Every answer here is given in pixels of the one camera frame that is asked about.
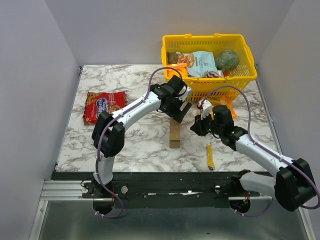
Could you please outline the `yellow utility knife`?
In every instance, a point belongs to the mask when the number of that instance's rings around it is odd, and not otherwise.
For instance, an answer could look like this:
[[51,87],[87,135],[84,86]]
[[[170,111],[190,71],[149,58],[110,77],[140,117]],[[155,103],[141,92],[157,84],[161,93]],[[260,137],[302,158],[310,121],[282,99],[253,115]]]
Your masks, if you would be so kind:
[[206,146],[206,153],[207,153],[207,166],[208,169],[211,171],[214,171],[216,169],[214,161],[213,161],[213,151],[212,151],[212,146],[208,144]]

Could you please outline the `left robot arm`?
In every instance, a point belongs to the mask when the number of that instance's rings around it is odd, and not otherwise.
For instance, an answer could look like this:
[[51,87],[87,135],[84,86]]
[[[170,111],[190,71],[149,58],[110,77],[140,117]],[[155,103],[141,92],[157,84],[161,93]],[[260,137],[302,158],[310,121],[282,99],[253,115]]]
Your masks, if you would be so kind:
[[149,84],[147,92],[140,98],[112,113],[103,111],[98,116],[91,138],[97,150],[95,172],[93,174],[93,191],[101,198],[111,191],[109,184],[113,180],[115,156],[125,145],[126,131],[142,117],[158,111],[181,123],[191,108],[187,103],[182,105],[192,94],[192,89],[178,76],[173,76],[163,84]]

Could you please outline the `brown cardboard express box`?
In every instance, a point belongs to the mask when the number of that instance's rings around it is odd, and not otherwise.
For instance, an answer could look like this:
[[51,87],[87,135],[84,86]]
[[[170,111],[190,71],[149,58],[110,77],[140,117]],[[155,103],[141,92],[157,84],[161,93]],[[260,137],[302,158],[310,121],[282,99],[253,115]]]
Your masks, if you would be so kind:
[[170,120],[169,126],[169,147],[179,149],[181,145],[181,124],[176,120]]

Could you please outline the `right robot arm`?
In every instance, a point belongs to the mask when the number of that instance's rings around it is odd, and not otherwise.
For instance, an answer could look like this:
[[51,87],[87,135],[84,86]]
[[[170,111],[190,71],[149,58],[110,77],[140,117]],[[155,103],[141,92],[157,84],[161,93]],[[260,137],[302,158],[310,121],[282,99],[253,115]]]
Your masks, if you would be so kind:
[[190,130],[198,136],[207,134],[262,166],[270,174],[260,175],[243,170],[230,183],[230,191],[241,196],[245,192],[257,192],[276,200],[285,210],[293,212],[306,207],[306,202],[319,197],[307,161],[292,159],[272,150],[250,136],[242,127],[236,126],[231,111],[225,105],[212,106],[208,101],[197,106],[200,113],[195,117]]

